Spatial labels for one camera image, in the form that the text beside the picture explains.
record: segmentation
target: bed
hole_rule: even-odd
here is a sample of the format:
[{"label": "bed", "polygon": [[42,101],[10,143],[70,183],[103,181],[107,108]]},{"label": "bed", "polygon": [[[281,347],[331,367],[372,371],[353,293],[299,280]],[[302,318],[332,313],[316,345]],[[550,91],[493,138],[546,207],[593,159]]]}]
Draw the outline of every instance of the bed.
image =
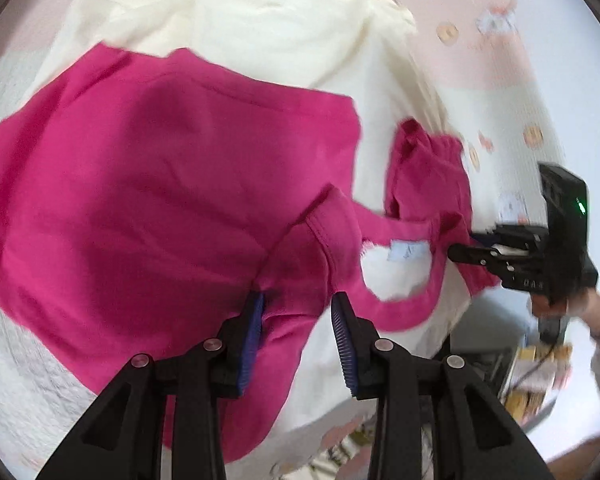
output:
[{"label": "bed", "polygon": [[[18,107],[23,94],[35,80],[62,23],[63,15],[58,12],[58,9],[69,6],[71,1],[0,0],[0,120]],[[418,6],[418,1],[404,0],[403,3],[411,8],[417,19],[420,15],[422,16],[421,21],[424,22],[429,16],[432,20],[436,20],[434,13],[428,14],[428,9],[416,12],[412,8]],[[501,22],[507,23],[508,15],[515,10],[515,5],[511,2],[512,0],[502,0],[499,6],[495,6],[497,8],[491,9],[490,14],[485,16],[484,27],[502,26],[502,24],[493,25],[494,15],[496,18],[500,18]],[[586,0],[586,2],[600,20],[600,0]],[[468,20],[467,17],[458,16],[454,18],[454,21],[462,19]],[[443,46],[447,46],[446,43],[457,41],[458,23],[453,23],[452,20],[444,23],[432,22],[432,28],[436,31],[434,40],[441,42]],[[498,41],[489,34],[482,32],[480,34],[487,36],[488,41]],[[542,152],[542,158],[551,159],[553,157],[554,160],[557,158],[557,161],[560,161],[562,155],[558,142],[555,141],[552,144],[551,140],[553,138],[550,133],[552,122],[546,110],[542,109],[542,99],[539,97],[530,64],[524,59],[524,46],[522,42],[518,44],[518,40],[515,38],[511,40],[511,44],[515,50],[515,56],[518,56],[517,59],[521,59],[521,61],[514,67],[515,70],[512,69],[509,74],[503,76],[504,81],[500,80],[497,84],[513,87],[519,84],[520,78],[523,79],[524,84],[527,85],[526,97],[518,98],[517,102],[522,103],[521,108],[525,108],[525,102],[532,102],[534,104],[532,113],[536,114],[535,120],[529,123],[529,129],[525,128],[523,132],[523,142],[531,149],[542,139],[542,142],[550,144],[549,151]],[[448,108],[451,108],[452,126],[465,138],[468,172],[473,178],[474,193],[478,197],[482,193],[493,204],[494,201],[490,199],[493,190],[484,186],[479,187],[479,184],[476,183],[485,175],[488,157],[494,150],[494,145],[496,148],[500,145],[497,143],[497,139],[492,139],[481,133],[481,129],[467,124],[468,118],[466,112],[462,110],[462,104],[466,104],[468,98],[456,95],[458,87],[462,88],[462,82],[466,81],[466,74],[436,68],[444,68],[445,64],[439,62],[440,58],[427,57],[427,45],[427,43],[422,43],[419,46],[421,62],[426,66],[434,67],[432,78],[438,82],[438,91],[442,95],[443,101]],[[476,60],[476,57],[470,61],[480,65],[480,61]],[[492,91],[493,87],[471,89],[474,102],[489,101],[476,97],[476,92],[485,90]],[[493,105],[488,105],[486,110],[483,108],[480,115],[488,117],[489,110],[493,110]],[[501,123],[506,122],[506,117],[500,117],[498,120]],[[545,121],[546,124],[538,126],[538,121]],[[529,159],[523,165],[522,171],[525,171],[524,168],[528,168],[533,160],[535,159]],[[543,209],[542,204],[533,203],[533,198],[525,201],[527,197],[533,196],[533,191],[531,187],[522,190],[516,189],[511,196],[499,197],[499,202],[502,203],[500,205],[516,212],[514,220],[522,215],[523,219],[527,221],[541,221],[542,218],[539,218],[538,215],[541,215],[539,212]],[[498,201],[495,201],[495,205],[491,205],[490,209],[485,208],[484,216],[478,215],[476,227],[490,225],[494,218],[502,214],[502,209],[498,206]],[[433,347],[439,345],[456,320],[457,316],[451,314],[440,318],[438,322],[442,329],[436,331],[430,345]],[[29,397],[27,392],[31,392],[32,397]],[[29,407],[39,403],[40,399],[44,401],[44,409],[35,412],[23,424],[22,413],[30,412]],[[0,311],[0,413],[2,415],[11,413],[11,418],[0,416],[0,457],[18,480],[33,478],[35,472],[42,466],[41,462],[44,457],[48,456],[49,452],[59,443],[64,432],[77,420],[92,399],[93,394],[85,390],[75,378],[72,378],[30,333],[13,324]],[[14,404],[19,404],[19,407],[13,411]]]}]

